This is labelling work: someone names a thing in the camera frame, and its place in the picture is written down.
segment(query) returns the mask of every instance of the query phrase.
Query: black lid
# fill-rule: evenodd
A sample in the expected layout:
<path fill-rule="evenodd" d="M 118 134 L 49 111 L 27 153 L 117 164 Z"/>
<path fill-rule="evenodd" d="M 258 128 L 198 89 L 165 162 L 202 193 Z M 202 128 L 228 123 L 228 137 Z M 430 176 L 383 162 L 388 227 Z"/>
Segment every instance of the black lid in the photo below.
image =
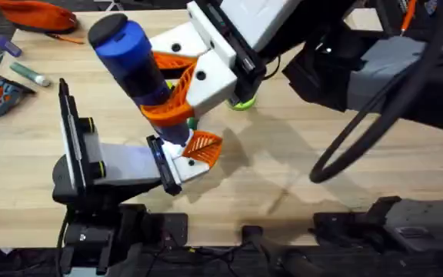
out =
<path fill-rule="evenodd" d="M 88 41 L 93 47 L 99 46 L 117 34 L 127 21 L 128 17 L 121 13 L 105 16 L 90 28 Z"/>

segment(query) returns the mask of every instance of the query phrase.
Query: pen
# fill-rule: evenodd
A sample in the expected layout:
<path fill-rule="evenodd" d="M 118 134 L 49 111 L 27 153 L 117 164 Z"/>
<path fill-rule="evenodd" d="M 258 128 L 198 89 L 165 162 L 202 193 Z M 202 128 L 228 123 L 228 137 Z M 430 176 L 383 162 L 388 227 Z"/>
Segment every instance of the pen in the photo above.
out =
<path fill-rule="evenodd" d="M 22 55 L 22 50 L 4 35 L 0 35 L 0 48 L 10 53 L 13 57 Z"/>
<path fill-rule="evenodd" d="M 403 20 L 403 25 L 401 26 L 401 36 L 406 32 L 415 14 L 416 0 L 410 0 L 408 5 L 408 12 L 406 13 L 405 19 Z"/>
<path fill-rule="evenodd" d="M 73 43 L 80 44 L 80 45 L 83 44 L 83 41 L 79 38 L 69 38 L 69 37 L 64 37 L 61 35 L 56 35 L 56 34 L 51 34 L 51 33 L 45 33 L 45 35 L 47 35 L 49 38 L 55 38 L 55 39 L 62 40 L 65 42 L 73 42 Z"/>

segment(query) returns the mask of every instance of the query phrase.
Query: blue bottle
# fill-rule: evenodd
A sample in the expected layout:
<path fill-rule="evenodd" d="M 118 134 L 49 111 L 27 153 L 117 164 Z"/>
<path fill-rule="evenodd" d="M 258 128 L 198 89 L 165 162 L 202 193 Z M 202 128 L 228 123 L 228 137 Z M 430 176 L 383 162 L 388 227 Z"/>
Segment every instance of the blue bottle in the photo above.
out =
<path fill-rule="evenodd" d="M 161 105 L 168 100 L 172 92 L 153 58 L 152 44 L 138 23 L 123 14 L 106 16 L 92 26 L 88 40 L 137 106 Z M 168 142 L 184 145 L 189 137 L 187 122 L 170 127 L 152 126 Z"/>

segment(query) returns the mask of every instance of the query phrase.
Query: orange pouch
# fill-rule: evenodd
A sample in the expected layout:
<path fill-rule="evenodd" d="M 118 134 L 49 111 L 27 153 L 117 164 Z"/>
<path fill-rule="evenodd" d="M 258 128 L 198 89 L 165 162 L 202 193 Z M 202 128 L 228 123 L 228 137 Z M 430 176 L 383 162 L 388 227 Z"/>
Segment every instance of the orange pouch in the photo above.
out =
<path fill-rule="evenodd" d="M 0 0 L 0 10 L 16 28 L 25 31 L 68 34 L 78 27 L 76 15 L 45 2 Z"/>

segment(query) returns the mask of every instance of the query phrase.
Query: teal object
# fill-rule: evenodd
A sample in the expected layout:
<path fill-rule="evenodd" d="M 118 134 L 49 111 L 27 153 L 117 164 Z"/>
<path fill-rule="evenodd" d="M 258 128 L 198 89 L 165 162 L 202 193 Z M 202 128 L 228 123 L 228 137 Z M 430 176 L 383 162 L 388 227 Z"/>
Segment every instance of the teal object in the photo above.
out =
<path fill-rule="evenodd" d="M 38 74 L 37 72 L 19 64 L 18 62 L 13 62 L 9 68 L 37 85 L 41 85 L 43 87 L 48 87 L 51 85 L 51 82 L 45 76 Z"/>
<path fill-rule="evenodd" d="M 197 118 L 188 118 L 188 126 L 189 126 L 190 129 L 196 131 L 198 129 L 198 123 L 199 123 L 199 119 L 197 119 Z"/>
<path fill-rule="evenodd" d="M 23 88 L 10 85 L 2 80 L 0 80 L 0 91 L 1 89 L 2 95 L 0 97 L 0 116 L 8 112 L 23 94 Z"/>

